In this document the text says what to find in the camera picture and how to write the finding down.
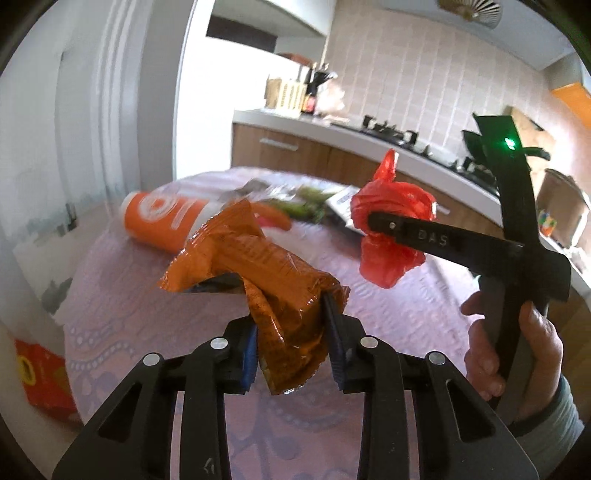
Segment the grey right sleeve forearm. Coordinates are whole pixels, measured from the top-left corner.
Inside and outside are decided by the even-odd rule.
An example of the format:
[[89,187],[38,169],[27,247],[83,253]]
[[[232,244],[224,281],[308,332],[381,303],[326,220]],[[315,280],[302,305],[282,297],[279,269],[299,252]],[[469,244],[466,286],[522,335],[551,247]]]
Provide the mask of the grey right sleeve forearm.
[[584,430],[568,380],[561,376],[550,404],[543,411],[514,422],[509,430],[536,467],[539,478],[547,479]]

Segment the right hand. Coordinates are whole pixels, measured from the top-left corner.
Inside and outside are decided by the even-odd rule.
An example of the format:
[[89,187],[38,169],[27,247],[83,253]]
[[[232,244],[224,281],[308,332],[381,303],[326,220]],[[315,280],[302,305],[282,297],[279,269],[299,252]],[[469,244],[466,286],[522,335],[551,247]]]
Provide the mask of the right hand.
[[[534,357],[530,380],[516,416],[522,421],[550,405],[561,378],[564,347],[554,324],[530,301],[521,307],[519,325]],[[467,378],[483,399],[492,400],[505,392],[506,381],[499,374],[500,360],[482,318],[469,328],[469,349],[464,360]]]

